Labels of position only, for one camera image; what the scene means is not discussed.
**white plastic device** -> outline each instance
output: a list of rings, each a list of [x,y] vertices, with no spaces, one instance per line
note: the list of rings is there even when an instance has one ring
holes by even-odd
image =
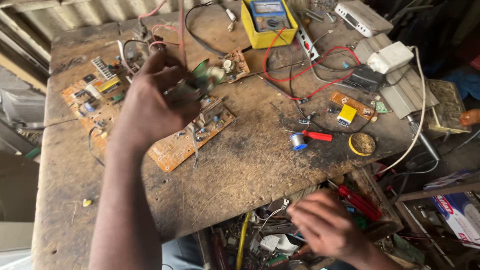
[[[387,74],[406,65],[413,58],[410,51],[402,42],[397,41],[375,53],[367,60],[367,65],[374,71]]]
[[[393,29],[393,24],[359,0],[338,3],[335,12],[366,37]]]

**cardboard box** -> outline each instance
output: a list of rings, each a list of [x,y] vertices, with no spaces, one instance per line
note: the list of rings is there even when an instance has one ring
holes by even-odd
[[[480,212],[464,193],[430,198],[460,240],[480,244]],[[480,249],[476,245],[463,245]]]

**cluttered tool drawer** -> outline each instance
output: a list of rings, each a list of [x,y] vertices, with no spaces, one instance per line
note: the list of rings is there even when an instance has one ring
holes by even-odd
[[[319,257],[311,251],[285,211],[290,204],[324,188],[344,195],[340,200],[354,223],[371,241],[383,239],[403,228],[367,165],[213,226],[212,246],[214,250],[224,248],[224,252],[215,252],[212,256],[213,263],[236,257],[237,269],[241,262],[244,269],[264,270],[300,269],[299,265],[302,269],[306,266],[310,270],[320,270],[333,263],[334,258]],[[362,204],[372,208],[370,213]]]

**person's left hand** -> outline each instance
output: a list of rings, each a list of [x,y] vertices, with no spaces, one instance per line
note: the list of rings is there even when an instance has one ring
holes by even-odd
[[[192,75],[164,52],[150,56],[133,77],[109,144],[147,151],[150,146],[187,126],[200,112],[200,102],[172,107],[164,92]]]

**yellow cable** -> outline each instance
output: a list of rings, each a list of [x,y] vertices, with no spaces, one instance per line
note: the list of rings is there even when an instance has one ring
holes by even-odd
[[[241,227],[239,251],[237,253],[237,264],[235,270],[240,270],[241,268],[241,261],[243,259],[243,244],[245,243],[245,235],[247,234],[248,219],[250,219],[250,211],[247,212],[247,215],[245,216],[245,220],[243,221],[243,225]]]

